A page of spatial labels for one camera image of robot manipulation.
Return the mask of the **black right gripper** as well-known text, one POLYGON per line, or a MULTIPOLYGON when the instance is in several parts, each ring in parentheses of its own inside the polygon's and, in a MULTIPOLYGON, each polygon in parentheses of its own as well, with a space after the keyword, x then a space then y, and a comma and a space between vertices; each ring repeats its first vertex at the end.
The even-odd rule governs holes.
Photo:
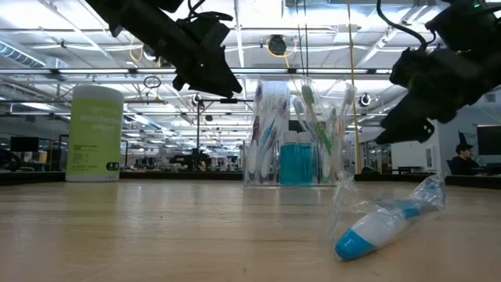
POLYGON ((451 121, 459 109, 476 103, 489 90, 489 70, 449 50, 406 49, 392 67, 390 81, 407 89, 407 94, 383 119, 385 130, 375 142, 423 143, 434 130, 429 118, 451 121))

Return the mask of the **silver air duct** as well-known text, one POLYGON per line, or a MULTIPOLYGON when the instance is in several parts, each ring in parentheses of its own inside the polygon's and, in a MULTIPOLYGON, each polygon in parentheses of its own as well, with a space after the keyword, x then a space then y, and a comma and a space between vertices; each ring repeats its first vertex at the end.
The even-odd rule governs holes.
POLYGON ((55 70, 68 67, 69 64, 59 58, 39 54, 0 36, 0 68, 55 70))

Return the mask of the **green toothbrush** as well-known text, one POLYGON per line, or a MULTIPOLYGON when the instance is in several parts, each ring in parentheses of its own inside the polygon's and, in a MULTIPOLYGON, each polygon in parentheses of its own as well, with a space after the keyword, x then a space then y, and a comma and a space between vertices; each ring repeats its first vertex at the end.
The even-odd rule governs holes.
POLYGON ((331 144, 330 148, 330 172, 333 181, 337 181, 337 108, 333 107, 330 110, 329 117, 326 120, 328 137, 331 144))
POLYGON ((332 143, 330 142, 327 134, 325 126, 322 122, 317 118, 317 111, 315 108, 315 96, 312 88, 308 84, 304 84, 301 86, 301 94, 303 96, 303 100, 308 108, 308 113, 312 120, 312 125, 315 129, 315 135, 318 137, 319 142, 323 145, 325 151, 331 156, 332 155, 332 143))

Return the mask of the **black table frame rail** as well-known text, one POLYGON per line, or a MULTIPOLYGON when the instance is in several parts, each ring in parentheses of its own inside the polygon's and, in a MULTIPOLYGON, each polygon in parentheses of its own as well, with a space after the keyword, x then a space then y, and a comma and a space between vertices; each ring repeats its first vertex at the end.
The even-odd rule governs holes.
MULTIPOLYGON (((409 182, 419 183, 427 177, 425 174, 360 174, 355 175, 357 182, 409 182)), ((146 180, 232 180, 242 181, 242 172, 122 172, 120 179, 146 180)), ((30 183, 64 182, 64 172, 2 172, 0 186, 21 185, 30 183)), ((501 190, 501 177, 450 175, 445 177, 448 186, 464 186, 501 190)))

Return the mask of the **blue white electric toothbrush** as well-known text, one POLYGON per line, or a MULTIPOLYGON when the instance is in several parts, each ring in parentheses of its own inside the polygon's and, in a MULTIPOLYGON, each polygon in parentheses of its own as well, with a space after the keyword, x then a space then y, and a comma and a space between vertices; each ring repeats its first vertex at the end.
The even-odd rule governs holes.
POLYGON ((359 259, 407 234, 445 210, 445 180, 428 176, 405 197, 363 200, 354 176, 341 176, 331 202, 326 235, 343 261, 359 259))

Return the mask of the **person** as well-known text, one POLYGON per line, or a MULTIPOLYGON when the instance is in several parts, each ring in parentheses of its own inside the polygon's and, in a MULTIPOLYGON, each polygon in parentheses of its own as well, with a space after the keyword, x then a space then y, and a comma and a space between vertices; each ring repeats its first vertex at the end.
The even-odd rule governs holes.
POLYGON ((461 143, 456 146, 456 156, 450 161, 450 171, 453 175, 476 175, 480 165, 473 160, 470 144, 461 143))

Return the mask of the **clear acrylic organizer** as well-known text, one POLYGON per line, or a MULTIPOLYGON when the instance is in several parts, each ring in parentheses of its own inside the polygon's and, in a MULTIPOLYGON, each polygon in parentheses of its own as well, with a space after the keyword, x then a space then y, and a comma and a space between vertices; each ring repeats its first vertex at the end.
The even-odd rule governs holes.
POLYGON ((330 155, 324 151, 324 148, 319 144, 319 169, 320 169, 320 184, 317 185, 300 185, 298 183, 299 180, 299 160, 298 160, 298 151, 296 153, 296 158, 297 158, 297 170, 296 170, 296 175, 297 175, 297 182, 294 185, 282 185, 280 183, 280 168, 279 168, 279 174, 277 175, 275 173, 274 169, 274 157, 273 157, 273 143, 271 146, 271 159, 270 159, 270 170, 269 174, 267 176, 267 179, 261 183, 260 182, 260 166, 261 166, 261 156, 260 156, 260 149, 261 149, 261 143, 259 143, 259 148, 258 148, 258 156, 257 156, 257 167, 256 167, 256 178, 255 178, 255 183, 251 183, 250 181, 250 176, 249 176, 249 166, 248 166, 248 161, 249 161, 249 148, 251 146, 251 142, 247 144, 244 147, 243 151, 243 183, 246 186, 281 186, 281 187, 298 187, 298 186, 326 186, 326 187, 332 187, 336 186, 341 179, 343 179, 346 176, 345 172, 337 172, 337 181, 333 181, 333 177, 330 172, 330 155))

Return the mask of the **green disinfecting wipes canister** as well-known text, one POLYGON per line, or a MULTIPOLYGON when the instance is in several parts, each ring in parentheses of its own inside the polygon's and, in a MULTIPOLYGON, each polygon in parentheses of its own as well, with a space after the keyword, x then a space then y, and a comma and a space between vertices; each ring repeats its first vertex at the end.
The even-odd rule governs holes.
POLYGON ((71 100, 68 182, 115 182, 121 168, 124 96, 116 89, 82 85, 71 100))

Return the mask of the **black pole frame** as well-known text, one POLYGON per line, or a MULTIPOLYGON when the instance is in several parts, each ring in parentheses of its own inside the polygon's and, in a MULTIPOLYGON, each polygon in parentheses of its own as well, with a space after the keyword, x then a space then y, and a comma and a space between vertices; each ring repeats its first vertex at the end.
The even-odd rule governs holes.
POLYGON ((212 117, 245 117, 248 118, 252 115, 251 112, 251 103, 252 99, 236 99, 236 98, 221 98, 221 99, 201 99, 199 96, 197 97, 196 104, 196 149, 193 151, 194 157, 194 168, 196 171, 199 171, 200 162, 206 158, 207 153, 204 153, 200 148, 200 134, 201 132, 209 132, 215 133, 216 136, 208 136, 205 140, 243 140, 243 137, 236 136, 237 132, 249 132, 251 130, 250 122, 246 121, 244 123, 238 123, 234 121, 232 124, 221 124, 214 123, 213 121, 207 121, 205 124, 200 123, 200 119, 202 116, 207 118, 208 116, 212 117), (244 111, 231 111, 231 110, 222 110, 221 112, 207 112, 207 110, 214 104, 222 104, 223 106, 233 105, 242 103, 246 110, 244 111))

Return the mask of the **black monitor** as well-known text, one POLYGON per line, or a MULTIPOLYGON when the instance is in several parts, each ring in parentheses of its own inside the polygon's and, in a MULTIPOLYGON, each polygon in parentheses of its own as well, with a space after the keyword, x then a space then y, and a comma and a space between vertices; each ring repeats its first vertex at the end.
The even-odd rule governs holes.
POLYGON ((12 136, 10 138, 10 150, 12 152, 37 152, 39 138, 33 136, 12 136))
POLYGON ((477 138, 480 155, 501 155, 501 125, 479 125, 477 138))

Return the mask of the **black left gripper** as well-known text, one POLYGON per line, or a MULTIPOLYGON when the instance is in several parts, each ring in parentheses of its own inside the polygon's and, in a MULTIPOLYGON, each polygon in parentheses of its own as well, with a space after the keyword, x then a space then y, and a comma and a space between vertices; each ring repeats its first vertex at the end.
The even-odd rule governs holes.
POLYGON ((188 30, 188 23, 166 25, 156 42, 158 52, 175 66, 177 76, 172 86, 231 98, 243 91, 225 59, 225 46, 198 42, 188 30), (195 78, 187 81, 184 78, 195 78))

